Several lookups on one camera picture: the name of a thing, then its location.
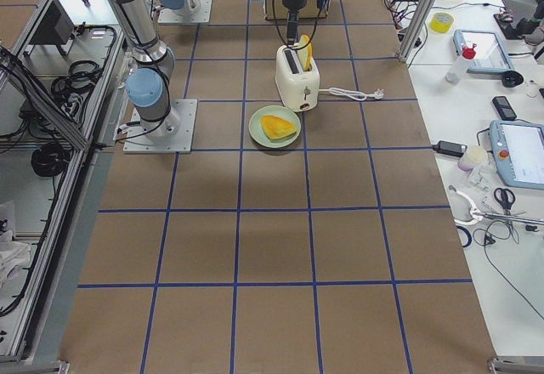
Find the blue electronic device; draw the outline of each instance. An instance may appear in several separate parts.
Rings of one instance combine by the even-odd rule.
[[[496,169],[504,184],[544,190],[544,126],[493,121],[490,139]]]
[[[463,45],[469,47],[476,44],[476,56],[468,68],[473,74],[502,74],[513,71],[513,63],[502,41],[494,31],[455,30],[453,43],[457,55],[461,55]]]

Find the device screen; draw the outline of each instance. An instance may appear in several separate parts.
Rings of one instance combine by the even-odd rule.
[[[494,33],[463,31],[462,36],[468,46],[477,44],[475,67],[510,69]]]
[[[539,127],[502,125],[514,179],[544,183],[544,135]]]

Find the white table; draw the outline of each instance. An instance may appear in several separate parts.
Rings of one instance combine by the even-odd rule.
[[[451,7],[458,3],[502,5],[501,0],[437,0],[435,5]],[[432,10],[428,22],[436,11],[442,10]],[[476,133],[487,128],[492,120],[499,119],[491,104],[491,99],[497,95],[508,97],[519,118],[544,123],[544,99],[540,94],[534,98],[527,96],[528,88],[525,84],[508,89],[502,86],[498,77],[493,76],[484,79],[482,76],[468,76],[456,86],[445,81],[445,73],[456,58],[452,42],[455,29],[493,30],[500,33],[493,19],[493,14],[497,12],[495,7],[461,6],[447,12],[454,16],[454,25],[445,34],[429,29],[427,44],[410,68],[431,141],[436,143],[443,139],[476,145]],[[509,53],[529,51],[522,41],[504,42]],[[526,81],[533,79],[544,88],[544,66],[538,65],[531,57],[513,58],[513,63]],[[487,136],[482,134],[480,138],[485,140]],[[436,156],[436,160],[446,191],[448,185],[453,184],[469,193],[478,204],[488,195],[490,198],[487,202],[500,209],[490,193],[466,186],[467,174],[458,169],[456,160],[440,155]],[[495,187],[502,186],[496,174],[490,176],[490,182],[491,193]],[[525,210],[527,213],[524,216],[544,218],[544,191],[512,190],[517,196],[515,211]],[[449,191],[447,195],[455,216],[468,218],[468,204]],[[488,246],[487,252],[508,279],[544,314],[544,239],[542,232],[527,233],[522,229],[523,226],[518,228],[519,245],[513,241],[498,241]],[[481,246],[472,244],[465,250],[465,254],[497,354],[544,356],[544,320],[491,267]]]

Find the tape roll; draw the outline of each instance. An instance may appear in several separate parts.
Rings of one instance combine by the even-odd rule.
[[[453,16],[444,12],[435,13],[431,24],[429,25],[433,31],[444,34],[447,32],[453,24]]]

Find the white power cord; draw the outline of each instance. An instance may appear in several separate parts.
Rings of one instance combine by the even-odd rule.
[[[374,98],[374,99],[381,99],[383,98],[383,89],[377,89],[375,93],[364,93],[360,91],[350,91],[347,89],[341,89],[341,88],[328,88],[328,89],[320,89],[320,92],[328,92],[331,95],[335,96],[345,96],[347,98],[351,98],[354,100],[358,100],[359,102],[363,100],[367,100],[368,98]]]

